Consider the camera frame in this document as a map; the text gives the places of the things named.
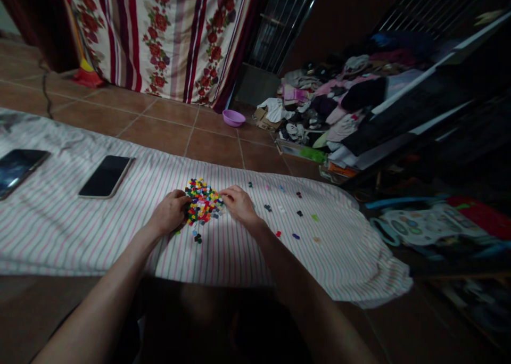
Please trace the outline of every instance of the black smartphone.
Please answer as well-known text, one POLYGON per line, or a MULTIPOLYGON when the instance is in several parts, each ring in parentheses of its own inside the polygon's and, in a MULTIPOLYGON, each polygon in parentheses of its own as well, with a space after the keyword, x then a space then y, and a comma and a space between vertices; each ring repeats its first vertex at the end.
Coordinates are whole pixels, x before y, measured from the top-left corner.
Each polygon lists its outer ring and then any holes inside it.
POLYGON ((113 197, 134 160, 125 156, 105 156, 78 196, 96 199, 113 197))
POLYGON ((0 200, 6 199, 50 154, 41 150, 13 150, 0 159, 0 200))

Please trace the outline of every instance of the cable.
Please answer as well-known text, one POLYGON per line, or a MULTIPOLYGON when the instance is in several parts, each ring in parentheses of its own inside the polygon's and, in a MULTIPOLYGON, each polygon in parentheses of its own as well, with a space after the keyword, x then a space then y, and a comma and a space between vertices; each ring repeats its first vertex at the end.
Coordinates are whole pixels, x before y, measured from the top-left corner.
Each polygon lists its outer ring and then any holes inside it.
POLYGON ((52 101, 51 101, 50 97, 48 97, 48 94, 46 93, 46 77, 50 73, 50 71, 47 68, 43 67, 43 62, 44 62, 44 58, 41 58, 39 60, 39 68, 44 70, 44 74, 43 74, 43 94, 46 97, 46 100, 48 101, 48 104, 46 105, 46 113, 48 114, 48 117, 53 120, 53 115, 51 113, 52 101))

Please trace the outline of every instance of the striped bedsheet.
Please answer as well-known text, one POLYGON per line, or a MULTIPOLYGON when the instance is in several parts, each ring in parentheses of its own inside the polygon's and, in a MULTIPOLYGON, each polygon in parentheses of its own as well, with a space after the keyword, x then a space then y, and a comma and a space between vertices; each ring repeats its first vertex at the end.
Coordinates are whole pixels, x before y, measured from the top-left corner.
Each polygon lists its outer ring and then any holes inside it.
MULTIPOLYGON (((0 202, 0 274, 101 275, 167 192, 202 177, 215 189, 238 184, 247 190, 258 215, 282 233, 281 242, 333 299, 371 307, 412 285, 408 266, 392 256, 357 206, 335 186, 182 158, 7 109, 0 109, 0 121, 1 156, 15 148, 52 153, 0 202), (106 155, 136 161, 112 199, 78 198, 106 155), (296 214, 299 210, 303 217, 296 214)), ((185 226, 180 234, 162 239, 148 271, 213 286, 272 285, 256 243, 228 213, 197 227, 202 244, 194 242, 192 228, 185 226)))

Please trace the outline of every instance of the wall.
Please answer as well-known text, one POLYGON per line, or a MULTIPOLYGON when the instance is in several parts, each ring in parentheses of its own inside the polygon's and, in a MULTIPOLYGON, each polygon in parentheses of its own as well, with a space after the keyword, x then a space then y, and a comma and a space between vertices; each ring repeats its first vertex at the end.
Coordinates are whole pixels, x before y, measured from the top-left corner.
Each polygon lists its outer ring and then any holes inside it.
POLYGON ((12 20, 8 11, 5 9, 4 4, 0 1, 0 30, 21 35, 20 31, 16 27, 16 24, 12 20))
POLYGON ((321 62, 328 54, 371 33, 395 0, 316 0, 301 33, 284 61, 281 76, 307 61, 321 62))

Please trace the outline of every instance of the purple bowl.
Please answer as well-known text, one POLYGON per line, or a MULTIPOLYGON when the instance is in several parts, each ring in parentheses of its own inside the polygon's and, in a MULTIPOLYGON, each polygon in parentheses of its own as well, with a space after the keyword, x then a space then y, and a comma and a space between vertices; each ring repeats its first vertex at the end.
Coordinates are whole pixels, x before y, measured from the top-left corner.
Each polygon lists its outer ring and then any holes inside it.
POLYGON ((239 127, 246 121, 244 115, 234 110, 224 110, 222 114, 224 115, 224 122, 231 127, 239 127))

